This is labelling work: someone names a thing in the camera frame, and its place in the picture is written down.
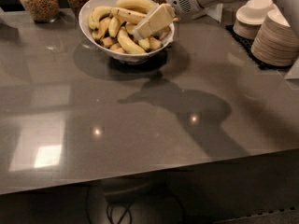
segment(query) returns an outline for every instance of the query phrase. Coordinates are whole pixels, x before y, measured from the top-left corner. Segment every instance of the gray countertop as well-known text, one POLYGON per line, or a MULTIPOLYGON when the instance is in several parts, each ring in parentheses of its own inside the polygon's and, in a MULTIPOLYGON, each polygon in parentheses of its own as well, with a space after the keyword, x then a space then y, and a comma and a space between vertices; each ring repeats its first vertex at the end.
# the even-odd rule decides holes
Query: gray countertop
POLYGON ((110 59, 69 9, 0 14, 0 194, 299 148, 299 82, 260 70, 206 17, 139 66, 110 59))

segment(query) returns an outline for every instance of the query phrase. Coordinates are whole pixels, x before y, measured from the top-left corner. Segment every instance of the bowl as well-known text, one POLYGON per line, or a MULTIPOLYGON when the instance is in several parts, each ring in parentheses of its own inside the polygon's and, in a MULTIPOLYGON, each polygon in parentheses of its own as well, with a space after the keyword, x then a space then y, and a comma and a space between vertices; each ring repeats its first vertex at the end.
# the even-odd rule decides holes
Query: bowl
POLYGON ((169 25, 170 32, 167 35, 164 35, 164 37, 160 38, 160 41, 163 43, 163 46, 160 49, 157 49, 152 52, 144 53, 144 54, 122 54, 115 52, 111 49, 106 49, 96 43, 92 37, 92 30, 89 27, 88 24, 88 18, 90 13, 93 11, 95 7, 98 6, 111 6, 114 7, 116 2, 118 0, 89 0, 81 9, 78 15, 78 23, 80 26, 80 29, 82 30, 83 34, 86 35, 86 37, 94 43, 96 47, 98 47, 100 50, 102 50, 106 55, 119 60, 122 63, 128 63, 128 64, 140 64, 146 62, 150 57, 158 54, 160 51, 162 51, 165 47, 169 45, 169 43, 173 42, 173 36, 175 33, 175 26, 173 23, 169 25))
POLYGON ((262 25, 270 10, 275 9, 272 0, 249 0, 237 12, 239 21, 248 25, 262 25))

